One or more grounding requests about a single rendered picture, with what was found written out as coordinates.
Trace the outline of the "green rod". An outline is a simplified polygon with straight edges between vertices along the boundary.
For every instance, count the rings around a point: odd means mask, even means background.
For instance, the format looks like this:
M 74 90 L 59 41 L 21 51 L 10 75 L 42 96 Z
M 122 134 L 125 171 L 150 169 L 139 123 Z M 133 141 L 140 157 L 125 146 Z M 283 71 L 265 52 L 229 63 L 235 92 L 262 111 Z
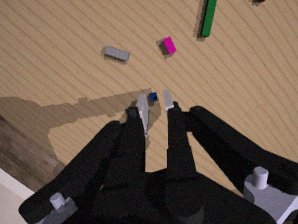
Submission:
M 207 0 L 200 36 L 209 37 L 217 0 Z

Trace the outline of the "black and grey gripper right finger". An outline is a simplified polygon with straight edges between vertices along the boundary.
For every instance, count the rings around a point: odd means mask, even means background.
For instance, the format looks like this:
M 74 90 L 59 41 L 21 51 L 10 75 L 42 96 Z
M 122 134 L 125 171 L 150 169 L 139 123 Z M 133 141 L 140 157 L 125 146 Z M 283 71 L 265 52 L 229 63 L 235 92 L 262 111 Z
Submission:
M 202 106 L 182 111 L 169 89 L 163 95 L 168 112 L 165 202 L 171 224 L 202 224 L 204 220 L 203 195 L 187 132 L 192 132 L 244 199 L 268 212 L 277 224 L 296 218 L 298 163 L 264 150 Z

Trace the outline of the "grey rod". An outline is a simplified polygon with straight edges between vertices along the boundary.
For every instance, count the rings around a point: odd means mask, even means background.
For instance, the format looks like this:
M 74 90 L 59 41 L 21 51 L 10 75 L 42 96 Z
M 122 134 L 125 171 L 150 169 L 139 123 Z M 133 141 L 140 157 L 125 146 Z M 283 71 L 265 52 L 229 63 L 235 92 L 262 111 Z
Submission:
M 120 58 L 120 59 L 123 59 L 126 61 L 128 60 L 129 55 L 130 55 L 129 52 L 126 52 L 126 51 L 123 51 L 123 50 L 120 50 L 117 48 L 113 48 L 110 46 L 106 47 L 105 54 L 108 54 L 108 55 L 111 55 L 111 56 L 114 56 L 114 57 L 117 57 L 117 58 Z

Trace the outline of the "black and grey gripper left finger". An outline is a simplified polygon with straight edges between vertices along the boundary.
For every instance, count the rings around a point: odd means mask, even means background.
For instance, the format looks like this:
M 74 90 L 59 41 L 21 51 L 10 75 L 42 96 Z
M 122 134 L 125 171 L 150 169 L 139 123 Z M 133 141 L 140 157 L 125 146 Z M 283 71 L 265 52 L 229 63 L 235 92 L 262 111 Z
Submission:
M 52 181 L 19 206 L 27 224 L 61 224 L 96 194 L 95 224 L 130 224 L 135 172 L 145 172 L 146 93 L 125 113 L 126 123 L 108 122 Z

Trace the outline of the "small magenta block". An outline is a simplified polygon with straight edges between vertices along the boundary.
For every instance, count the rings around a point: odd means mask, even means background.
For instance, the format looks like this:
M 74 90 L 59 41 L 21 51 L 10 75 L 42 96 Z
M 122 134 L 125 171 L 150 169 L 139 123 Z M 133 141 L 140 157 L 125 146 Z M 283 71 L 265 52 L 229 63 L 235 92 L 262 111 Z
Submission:
M 176 52 L 176 48 L 175 48 L 175 46 L 172 42 L 171 37 L 168 37 L 168 38 L 164 39 L 163 42 L 164 42 L 164 45 L 165 45 L 169 55 Z

